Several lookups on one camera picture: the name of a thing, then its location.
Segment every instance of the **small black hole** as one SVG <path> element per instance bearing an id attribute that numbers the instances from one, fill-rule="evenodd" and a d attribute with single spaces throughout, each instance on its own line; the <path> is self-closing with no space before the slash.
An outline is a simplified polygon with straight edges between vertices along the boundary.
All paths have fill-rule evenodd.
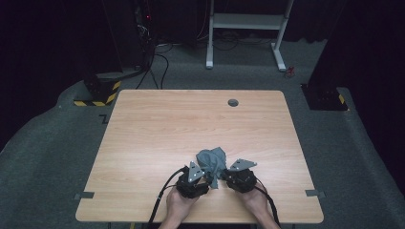
<path id="1" fill-rule="evenodd" d="M 234 98 L 231 98 L 228 100 L 228 105 L 231 107 L 236 107 L 239 105 L 239 101 Z"/>

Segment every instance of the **gray object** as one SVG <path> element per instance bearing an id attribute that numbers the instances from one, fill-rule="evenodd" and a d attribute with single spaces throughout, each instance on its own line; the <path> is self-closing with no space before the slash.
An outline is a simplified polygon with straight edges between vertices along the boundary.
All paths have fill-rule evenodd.
<path id="1" fill-rule="evenodd" d="M 257 165 L 256 162 L 239 158 L 239 159 L 237 159 L 235 161 L 235 163 L 233 163 L 230 166 L 229 171 L 238 172 L 238 171 L 242 171 L 242 170 L 251 168 L 251 167 L 256 166 L 256 165 Z"/>
<path id="2" fill-rule="evenodd" d="M 210 187 L 218 189 L 218 179 L 226 169 L 226 155 L 220 147 L 213 150 L 202 150 L 197 154 L 197 161 L 205 172 L 205 179 Z"/>
<path id="3" fill-rule="evenodd" d="M 194 180 L 202 177 L 205 174 L 201 168 L 194 163 L 194 161 L 190 161 L 190 170 L 188 171 L 188 182 L 193 182 Z"/>

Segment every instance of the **black curtain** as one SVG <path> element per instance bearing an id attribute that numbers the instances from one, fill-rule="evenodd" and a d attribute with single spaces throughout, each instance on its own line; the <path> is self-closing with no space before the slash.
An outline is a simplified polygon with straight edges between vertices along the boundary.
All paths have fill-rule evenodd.
<path id="1" fill-rule="evenodd" d="M 405 193 L 404 1 L 348 1 L 309 87 L 347 87 L 374 148 Z"/>
<path id="2" fill-rule="evenodd" d="M 284 35 L 286 41 L 328 39 L 346 0 L 295 0 Z"/>

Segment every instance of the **black device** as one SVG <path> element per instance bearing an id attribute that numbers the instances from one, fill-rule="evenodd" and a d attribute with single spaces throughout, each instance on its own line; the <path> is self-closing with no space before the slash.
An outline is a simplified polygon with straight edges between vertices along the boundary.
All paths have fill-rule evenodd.
<path id="1" fill-rule="evenodd" d="M 244 169 L 242 171 L 224 170 L 224 180 L 229 188 L 240 192 L 247 193 L 254 189 L 257 178 L 253 171 Z"/>
<path id="2" fill-rule="evenodd" d="M 200 183 L 201 178 L 194 179 L 190 182 L 190 171 L 187 170 L 179 177 L 176 182 L 176 188 L 184 198 L 197 198 L 208 193 L 208 183 Z"/>

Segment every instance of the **dark background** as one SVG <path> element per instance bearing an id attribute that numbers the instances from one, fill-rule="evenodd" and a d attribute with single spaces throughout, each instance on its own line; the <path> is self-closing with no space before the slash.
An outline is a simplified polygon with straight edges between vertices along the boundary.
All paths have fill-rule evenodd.
<path id="1" fill-rule="evenodd" d="M 285 6 L 281 0 L 249 2 L 248 6 L 244 1 L 229 2 L 216 1 L 218 10 L 279 13 Z M 202 1 L 177 0 L 164 8 L 159 1 L 148 3 L 152 20 L 158 17 L 153 21 L 157 35 L 176 38 L 167 32 L 176 28 L 184 31 L 181 26 L 199 32 Z M 125 0 L 0 3 L 1 149 L 27 121 L 54 106 L 60 93 L 74 83 L 88 75 L 133 68 L 141 61 L 132 4 Z M 174 15 L 179 5 L 188 10 L 176 15 L 186 17 L 181 21 L 191 25 L 170 27 L 165 19 Z M 329 39 L 309 85 L 350 89 L 374 147 L 402 193 L 404 10 L 402 1 L 297 0 L 285 35 L 286 41 Z M 190 41 L 193 36 L 187 35 Z"/>

